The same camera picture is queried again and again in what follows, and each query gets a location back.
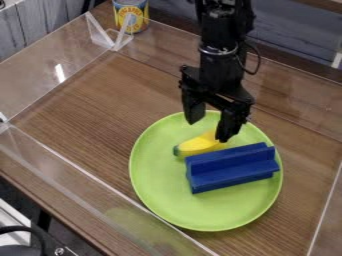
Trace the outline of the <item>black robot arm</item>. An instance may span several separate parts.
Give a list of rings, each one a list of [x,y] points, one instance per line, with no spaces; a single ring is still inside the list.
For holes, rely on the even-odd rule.
[[[254,28],[251,0],[195,0],[200,25],[200,65],[180,67],[182,104],[186,120],[195,124],[206,115],[206,105],[220,111],[215,139],[227,142],[247,122],[255,99],[243,88],[246,35]]]

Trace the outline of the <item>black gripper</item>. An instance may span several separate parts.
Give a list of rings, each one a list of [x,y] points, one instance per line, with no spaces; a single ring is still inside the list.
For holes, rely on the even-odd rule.
[[[226,143],[239,133],[255,103],[242,85],[245,74],[255,72],[246,68],[245,47],[234,50],[200,47],[199,53],[199,66],[180,67],[179,88],[184,117],[192,125],[204,117],[207,104],[216,108],[220,111],[220,120],[215,139]]]

